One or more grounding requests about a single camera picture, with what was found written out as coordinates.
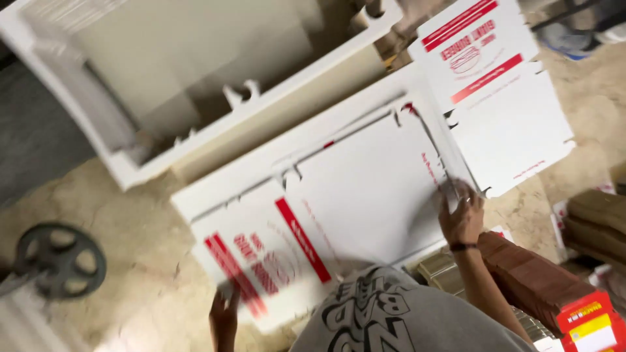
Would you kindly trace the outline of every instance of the concrete floor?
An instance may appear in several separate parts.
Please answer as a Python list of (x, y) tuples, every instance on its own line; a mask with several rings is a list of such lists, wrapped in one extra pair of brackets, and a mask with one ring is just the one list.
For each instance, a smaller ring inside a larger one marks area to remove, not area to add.
[[(541, 54), (579, 147), (566, 159), (486, 203), (485, 226), (511, 230), (519, 245), (560, 260), (550, 207), (620, 175), (626, 165), (626, 44), (582, 62)], [(51, 305), (98, 351), (211, 350), (207, 316), (215, 286), (194, 261), (187, 226), (169, 203), (182, 185), (172, 175), (123, 194), (97, 159), (0, 212), (0, 255), (11, 260), (19, 236), (44, 220), (89, 231), (108, 260), (107, 279), (86, 299)], [(241, 326), (236, 350), (287, 348), (289, 329), (262, 336)]]

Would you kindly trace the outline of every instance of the red stripe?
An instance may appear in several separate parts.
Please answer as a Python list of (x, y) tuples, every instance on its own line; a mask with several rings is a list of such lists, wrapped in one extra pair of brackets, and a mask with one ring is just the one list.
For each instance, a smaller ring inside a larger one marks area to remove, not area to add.
[(481, 78), (478, 78), (474, 83), (463, 88), (463, 90), (461, 90), (457, 94), (451, 96), (450, 98), (452, 99), (452, 103), (456, 104), (459, 101), (467, 98), (468, 96), (470, 96), (471, 94), (473, 94), (480, 88), (484, 87), (489, 82), (495, 80), (497, 77), (503, 75), (505, 72), (512, 69), (513, 67), (515, 67), (517, 64), (521, 62), (522, 62), (521, 54), (515, 55), (514, 57), (504, 62), (502, 65), (489, 71), (489, 73), (487, 73), (486, 75), (482, 76)]
[(226, 277), (241, 290), (241, 298), (252, 313), (252, 316), (258, 318), (260, 314), (267, 314), (267, 308), (259, 297), (259, 293), (248, 280), (243, 270), (241, 270), (232, 253), (226, 248), (219, 233), (216, 232), (213, 236), (207, 237), (204, 243), (217, 264), (222, 268), (224, 274), (226, 274)]
[(311, 263), (313, 270), (315, 270), (315, 272), (317, 273), (320, 281), (322, 281), (322, 283), (330, 281), (331, 275), (328, 273), (328, 270), (326, 270), (326, 266), (322, 262), (322, 259), (319, 259), (317, 252), (313, 248), (313, 245), (311, 245), (307, 234), (304, 233), (304, 229), (302, 228), (302, 226), (300, 226), (300, 223), (295, 218), (295, 215), (291, 211), (291, 208), (289, 208), (289, 204), (287, 204), (287, 201), (284, 198), (281, 198), (276, 201), (276, 206), (282, 214), (282, 217), (287, 222), (287, 225), (289, 225), (291, 232), (294, 234), (294, 237), (298, 241), (298, 244), (300, 244), (300, 247), (304, 251), (304, 254), (307, 256), (307, 259)]
[(487, 6), (483, 7), (479, 11), (473, 13), (470, 17), (468, 17), (465, 20), (463, 20), (463, 22), (460, 23), (457, 27), (454, 27), (450, 31), (445, 32), (444, 34), (442, 34), (437, 39), (435, 39), (432, 42), (430, 42), (427, 45), (425, 45), (426, 52), (429, 53), (433, 49), (437, 48), (439, 45), (443, 44), (446, 40), (450, 39), (450, 37), (454, 36), (456, 33), (459, 33), (460, 31), (464, 30), (467, 26), (469, 26), (470, 24), (476, 22), (479, 18), (483, 17), (484, 15), (486, 15), (487, 13), (489, 13), (491, 10), (493, 10), (496, 7), (498, 7), (498, 2), (497, 1), (494, 0), (494, 1), (490, 2), (489, 4), (487, 4)]
[(436, 31), (432, 32), (431, 34), (426, 36), (424, 39), (422, 39), (422, 44), (424, 46), (430, 44), (430, 42), (435, 40), (438, 36), (444, 34), (445, 32), (447, 32), (450, 29), (452, 29), (454, 26), (456, 26), (457, 24), (462, 22), (467, 17), (473, 15), (476, 11), (478, 11), (480, 8), (482, 8), (484, 5), (486, 5), (490, 1), (491, 0), (481, 0), (481, 1), (478, 1), (476, 4), (472, 5), (472, 7), (470, 7), (469, 9), (463, 11), (462, 14), (460, 14), (459, 16), (453, 18), (450, 22), (448, 22), (448, 23), (444, 24), (443, 26), (439, 27), (439, 29), (437, 29)]

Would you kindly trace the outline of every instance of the yellow label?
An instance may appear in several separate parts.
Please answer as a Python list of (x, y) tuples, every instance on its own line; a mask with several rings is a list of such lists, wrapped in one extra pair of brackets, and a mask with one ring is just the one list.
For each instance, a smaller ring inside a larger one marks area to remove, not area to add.
[(570, 336), (572, 337), (572, 341), (576, 342), (590, 333), (606, 328), (607, 326), (611, 326), (611, 318), (609, 318), (608, 314), (603, 314), (595, 319), (587, 321), (585, 324), (573, 328), (570, 330)]

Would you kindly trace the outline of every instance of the dark gray wheel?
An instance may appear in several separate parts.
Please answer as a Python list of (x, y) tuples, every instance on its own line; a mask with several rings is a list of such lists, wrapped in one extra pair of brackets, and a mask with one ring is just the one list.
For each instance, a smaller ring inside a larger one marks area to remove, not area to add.
[(65, 224), (43, 223), (19, 239), (15, 260), (19, 275), (41, 274), (35, 285), (51, 299), (85, 296), (100, 287), (106, 259), (96, 242)]

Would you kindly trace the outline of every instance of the person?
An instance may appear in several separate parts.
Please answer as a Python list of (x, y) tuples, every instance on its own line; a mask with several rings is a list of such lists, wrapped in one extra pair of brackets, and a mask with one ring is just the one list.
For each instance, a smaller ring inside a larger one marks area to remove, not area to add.
[[(450, 214), (441, 197), (439, 223), (467, 302), (393, 268), (370, 267), (336, 287), (291, 351), (535, 351), (476, 247), (484, 200), (464, 182), (454, 186), (459, 204)], [(239, 295), (228, 306), (217, 296), (210, 313), (214, 346), (233, 351)]]

